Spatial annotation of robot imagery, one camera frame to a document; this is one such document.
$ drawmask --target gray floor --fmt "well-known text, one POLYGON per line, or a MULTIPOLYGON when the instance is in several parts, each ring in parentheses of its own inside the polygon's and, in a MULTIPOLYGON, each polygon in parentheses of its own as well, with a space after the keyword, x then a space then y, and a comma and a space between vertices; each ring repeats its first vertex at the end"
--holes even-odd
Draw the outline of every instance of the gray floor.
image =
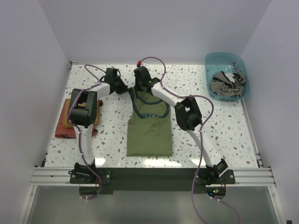
MULTIPOLYGON (((196 204, 210 224, 236 224, 227 206, 196 195, 196 204)), ((242 224, 276 224, 267 188, 228 188, 224 201, 236 207, 242 224)), ((29 224, 200 224, 190 192, 116 191, 88 201, 78 187, 39 187, 29 224)))

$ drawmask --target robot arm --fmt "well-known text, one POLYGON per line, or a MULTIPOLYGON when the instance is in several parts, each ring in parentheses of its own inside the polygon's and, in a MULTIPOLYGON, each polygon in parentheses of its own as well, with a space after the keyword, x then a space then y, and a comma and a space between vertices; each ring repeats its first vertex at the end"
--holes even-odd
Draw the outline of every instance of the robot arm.
MULTIPOLYGON (((200 138, 199 138, 199 124, 201 121, 201 113, 196 103, 195 98, 177 98, 167 92, 159 84, 158 78, 151 78, 148 70, 141 66, 134 70, 135 73, 135 87, 138 91, 146 91, 147 93, 156 96, 175 109, 177 123, 180 128, 187 131, 195 141, 197 147, 200 149, 200 138)), ((71 95, 71 105, 78 94, 77 89, 74 89, 71 95)), ((121 78, 117 76, 116 69, 107 69, 104 83, 101 83, 90 91, 84 92, 85 96, 82 96, 81 101, 86 102, 86 107, 76 107, 71 114, 72 123, 79 126, 80 130, 75 127, 78 145, 81 144, 82 152, 86 161, 90 164, 94 162, 94 155, 91 145, 92 128, 95 121, 96 110, 90 105, 96 106, 97 99, 107 96, 112 92, 122 94, 128 91, 128 87, 123 83, 121 78), (89 106, 90 111, 86 112, 86 108, 89 106), (78 135, 81 132, 81 141, 79 142, 78 135)), ((206 134, 203 134, 203 147, 204 147, 204 159, 206 167, 209 173, 215 178, 221 177, 227 170, 228 166, 222 156, 217 152, 210 139, 206 134)), ((83 160, 78 161, 80 165, 84 165, 83 160)))
MULTIPOLYGON (((148 70, 141 66, 134 70, 136 79, 136 88, 143 90, 155 97, 158 97, 168 103, 175 109, 176 120, 179 127, 187 131, 193 140, 195 141, 197 147, 200 149, 200 126, 202 124, 202 115, 200 113, 199 107, 194 97, 189 98, 178 98, 178 94, 174 91, 165 90, 158 78, 151 78, 148 70)), ((228 165, 222 156, 217 152, 216 148, 210 141, 207 134, 202 133, 203 136, 203 157, 206 162, 206 168, 208 172, 214 178, 220 178, 227 170, 228 165)))

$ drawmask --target black and white striped fabric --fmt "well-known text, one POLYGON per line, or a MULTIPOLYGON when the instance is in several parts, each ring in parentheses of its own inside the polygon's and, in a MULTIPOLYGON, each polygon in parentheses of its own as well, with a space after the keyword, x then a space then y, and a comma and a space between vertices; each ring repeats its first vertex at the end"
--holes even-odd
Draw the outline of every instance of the black and white striped fabric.
POLYGON ((213 81, 209 83, 210 90, 219 96, 241 97, 244 85, 246 84, 246 78, 240 70, 237 70, 233 74, 235 75, 233 77, 235 83, 231 82, 223 71, 215 73, 213 81))

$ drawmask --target black mounting plate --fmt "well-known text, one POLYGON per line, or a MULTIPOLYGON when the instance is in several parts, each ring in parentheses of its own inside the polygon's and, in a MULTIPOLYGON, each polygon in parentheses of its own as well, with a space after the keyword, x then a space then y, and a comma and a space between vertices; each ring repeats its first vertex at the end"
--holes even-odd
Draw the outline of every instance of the black mounting plate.
MULTIPOLYGON (((199 170, 194 190, 196 194, 206 193, 207 180, 201 175, 201 172, 204 173, 206 170, 206 168, 199 170)), ((112 194, 114 190, 190 191, 196 168, 96 168, 95 171, 103 182, 101 193, 112 194)), ((226 185, 235 184, 233 170, 228 170, 215 183, 222 184, 224 178, 226 185)), ((71 177, 70 184, 85 184, 85 182, 71 177)))

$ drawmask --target terrazzo surface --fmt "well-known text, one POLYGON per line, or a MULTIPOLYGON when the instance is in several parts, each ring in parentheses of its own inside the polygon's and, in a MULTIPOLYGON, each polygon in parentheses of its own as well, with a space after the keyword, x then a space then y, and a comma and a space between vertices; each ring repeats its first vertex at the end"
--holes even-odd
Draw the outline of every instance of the terrazzo surface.
MULTIPOLYGON (((134 86, 133 70, 136 65, 97 65, 115 67, 121 71, 121 78, 129 87, 134 86)), ((152 77, 161 77, 162 65, 148 65, 152 77)), ((103 73, 94 68, 90 70, 98 77, 103 73)), ((96 83, 83 65, 73 65, 68 84, 65 88, 63 102, 70 98, 74 88, 87 88, 96 83)), ((164 79, 167 87, 180 95, 200 94, 209 97, 206 88, 204 65, 167 65, 164 79)), ((169 157, 127 157, 127 123, 132 114, 132 102, 129 94, 112 93, 102 98, 100 108, 100 124, 96 129, 98 134, 92 138, 93 153, 97 167, 119 168, 195 168, 198 166, 200 151, 187 132, 182 131, 176 121, 174 109, 171 109, 171 128, 173 141, 173 155, 169 157)), ((231 168, 257 168, 254 148, 240 101, 222 102, 213 100, 215 111, 206 123, 204 132, 208 134, 215 148, 223 155, 231 168)), ((197 99, 203 119, 211 111, 206 100, 197 99)), ((75 139, 59 139, 54 137, 55 129, 48 145, 46 167, 73 167, 79 159, 75 139)))

